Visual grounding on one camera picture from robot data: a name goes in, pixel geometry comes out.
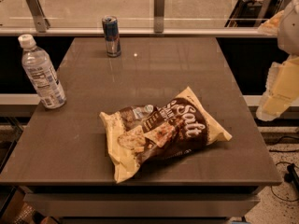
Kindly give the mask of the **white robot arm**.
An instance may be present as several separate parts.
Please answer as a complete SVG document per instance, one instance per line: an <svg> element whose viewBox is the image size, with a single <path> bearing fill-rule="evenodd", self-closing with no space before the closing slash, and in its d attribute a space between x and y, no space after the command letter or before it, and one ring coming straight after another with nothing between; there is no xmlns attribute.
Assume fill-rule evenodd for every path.
<svg viewBox="0 0 299 224"><path fill-rule="evenodd" d="M272 62L256 116L272 121L281 116L299 97L299 0L291 2L258 28L260 34L276 35L278 48L289 57Z"/></svg>

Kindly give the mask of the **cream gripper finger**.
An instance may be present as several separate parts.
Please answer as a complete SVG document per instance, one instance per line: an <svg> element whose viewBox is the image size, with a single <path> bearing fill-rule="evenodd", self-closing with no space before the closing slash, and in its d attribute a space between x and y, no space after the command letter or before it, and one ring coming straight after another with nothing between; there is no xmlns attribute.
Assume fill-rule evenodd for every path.
<svg viewBox="0 0 299 224"><path fill-rule="evenodd" d="M268 19L258 27L258 32L263 35L277 35L278 27L284 11L281 10L272 18Z"/></svg>
<svg viewBox="0 0 299 224"><path fill-rule="evenodd" d="M265 87L256 117L262 121L272 121L299 97L299 57L289 56L283 63L273 62Z"/></svg>

